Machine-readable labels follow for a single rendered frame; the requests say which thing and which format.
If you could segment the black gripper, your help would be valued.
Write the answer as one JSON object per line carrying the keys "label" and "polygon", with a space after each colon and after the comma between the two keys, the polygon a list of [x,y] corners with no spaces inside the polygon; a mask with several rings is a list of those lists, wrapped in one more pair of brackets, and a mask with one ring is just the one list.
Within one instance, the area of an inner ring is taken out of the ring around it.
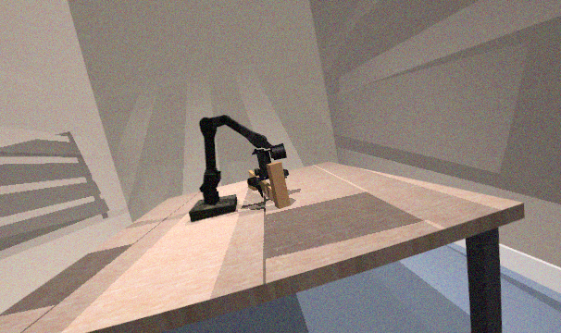
{"label": "black gripper", "polygon": [[[260,171],[261,171],[261,176],[262,176],[262,177],[260,177],[260,178],[252,177],[252,178],[249,178],[249,179],[247,180],[248,185],[257,188],[257,190],[259,191],[259,193],[260,193],[260,195],[262,196],[262,198],[264,198],[264,196],[263,196],[263,192],[262,192],[261,186],[260,186],[260,184],[258,184],[258,182],[259,182],[259,181],[262,181],[262,180],[265,180],[265,179],[269,179],[269,177],[268,177],[268,170],[267,170],[267,166],[266,166],[267,164],[271,164],[271,161],[266,162],[266,163],[259,164]],[[289,176],[289,171],[288,171],[287,169],[283,169],[283,172],[284,172],[284,177],[287,178],[286,176]]]}

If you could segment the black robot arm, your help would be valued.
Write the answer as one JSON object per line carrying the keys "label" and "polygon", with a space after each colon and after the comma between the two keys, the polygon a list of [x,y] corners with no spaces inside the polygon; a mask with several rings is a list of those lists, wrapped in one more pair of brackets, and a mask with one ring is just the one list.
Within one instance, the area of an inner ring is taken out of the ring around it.
{"label": "black robot arm", "polygon": [[258,164],[271,161],[270,157],[272,159],[274,158],[274,160],[287,158],[283,143],[272,146],[264,135],[249,130],[230,116],[222,115],[219,117],[203,117],[200,120],[200,131],[204,137],[206,170],[204,173],[203,184],[199,188],[199,191],[203,194],[203,204],[216,204],[219,200],[217,186],[221,180],[221,176],[220,171],[216,168],[214,138],[217,127],[222,125],[227,125],[231,129],[243,135],[256,148],[270,148],[270,150],[266,151],[264,149],[254,149],[252,154],[257,155]]}

